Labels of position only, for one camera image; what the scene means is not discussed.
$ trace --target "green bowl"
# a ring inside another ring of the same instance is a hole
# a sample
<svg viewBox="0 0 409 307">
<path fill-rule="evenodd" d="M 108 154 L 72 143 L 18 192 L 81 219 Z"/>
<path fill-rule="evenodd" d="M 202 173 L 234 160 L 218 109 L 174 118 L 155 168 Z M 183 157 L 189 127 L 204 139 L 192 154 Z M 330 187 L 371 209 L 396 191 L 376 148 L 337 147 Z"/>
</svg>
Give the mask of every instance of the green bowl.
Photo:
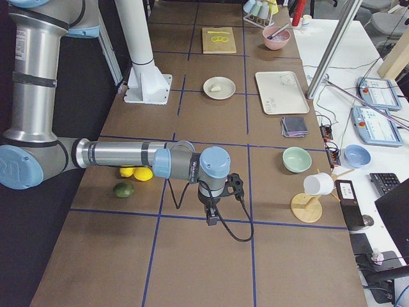
<svg viewBox="0 0 409 307">
<path fill-rule="evenodd" d="M 313 160 L 307 152 L 300 147 L 289 147 L 282 154 L 285 167 L 293 173 L 301 173 L 311 167 Z"/>
</svg>

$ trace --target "blue cable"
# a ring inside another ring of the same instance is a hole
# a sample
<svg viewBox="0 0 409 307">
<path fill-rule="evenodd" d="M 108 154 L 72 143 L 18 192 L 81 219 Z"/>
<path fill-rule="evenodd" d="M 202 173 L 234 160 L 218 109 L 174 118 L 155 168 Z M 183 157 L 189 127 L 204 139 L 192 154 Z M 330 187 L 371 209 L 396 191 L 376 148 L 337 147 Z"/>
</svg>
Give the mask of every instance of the blue cable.
<svg viewBox="0 0 409 307">
<path fill-rule="evenodd" d="M 397 298 L 397 300 L 396 300 L 396 303 L 395 303 L 395 305 L 394 305 L 394 307 L 397 307 L 397 304 L 399 304 L 399 301 L 401 300 L 401 298 L 403 297 L 403 294 L 406 292 L 406 290 L 408 290 L 408 288 L 409 288 L 409 285 L 407 285 L 406 286 L 406 288 L 405 289 L 403 289 L 403 291 L 401 292 L 401 294 L 399 295 L 399 297 Z"/>
</svg>

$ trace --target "green avocado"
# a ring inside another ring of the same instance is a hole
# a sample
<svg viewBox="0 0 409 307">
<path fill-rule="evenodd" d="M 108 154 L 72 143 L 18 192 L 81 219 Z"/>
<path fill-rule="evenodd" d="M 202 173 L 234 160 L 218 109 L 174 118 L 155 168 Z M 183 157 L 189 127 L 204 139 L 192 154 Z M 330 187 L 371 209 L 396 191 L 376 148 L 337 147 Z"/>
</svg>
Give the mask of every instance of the green avocado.
<svg viewBox="0 0 409 307">
<path fill-rule="evenodd" d="M 129 182 L 120 182 L 113 189 L 116 197 L 128 198 L 135 192 L 133 185 Z"/>
</svg>

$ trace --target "white sticker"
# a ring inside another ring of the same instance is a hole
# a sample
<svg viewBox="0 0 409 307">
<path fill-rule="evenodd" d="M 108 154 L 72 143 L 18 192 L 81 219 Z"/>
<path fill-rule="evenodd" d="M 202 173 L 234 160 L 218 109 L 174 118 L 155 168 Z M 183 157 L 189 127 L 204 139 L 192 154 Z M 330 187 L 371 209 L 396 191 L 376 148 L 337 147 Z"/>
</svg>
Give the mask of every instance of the white sticker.
<svg viewBox="0 0 409 307">
<path fill-rule="evenodd" d="M 353 192 L 350 184 L 340 183 L 339 187 L 341 188 L 341 194 L 345 200 L 353 200 Z"/>
<path fill-rule="evenodd" d="M 15 38 L 15 59 L 26 60 L 27 32 L 17 31 Z"/>
</svg>

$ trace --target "pink bowl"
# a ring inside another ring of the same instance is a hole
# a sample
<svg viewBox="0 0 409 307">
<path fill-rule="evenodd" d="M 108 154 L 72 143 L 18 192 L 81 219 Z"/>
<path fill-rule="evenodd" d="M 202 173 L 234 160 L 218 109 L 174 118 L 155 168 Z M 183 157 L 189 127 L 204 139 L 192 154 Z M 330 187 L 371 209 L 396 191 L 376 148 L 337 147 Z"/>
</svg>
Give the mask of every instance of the pink bowl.
<svg viewBox="0 0 409 307">
<path fill-rule="evenodd" d="M 278 29 L 280 29 L 280 27 L 268 27 L 263 30 L 264 44 L 271 50 L 279 50 L 283 48 L 285 45 L 287 45 L 289 39 L 291 38 L 291 33 L 284 30 L 277 36 L 273 37 L 272 40 L 267 39 L 267 37 L 276 32 Z"/>
</svg>

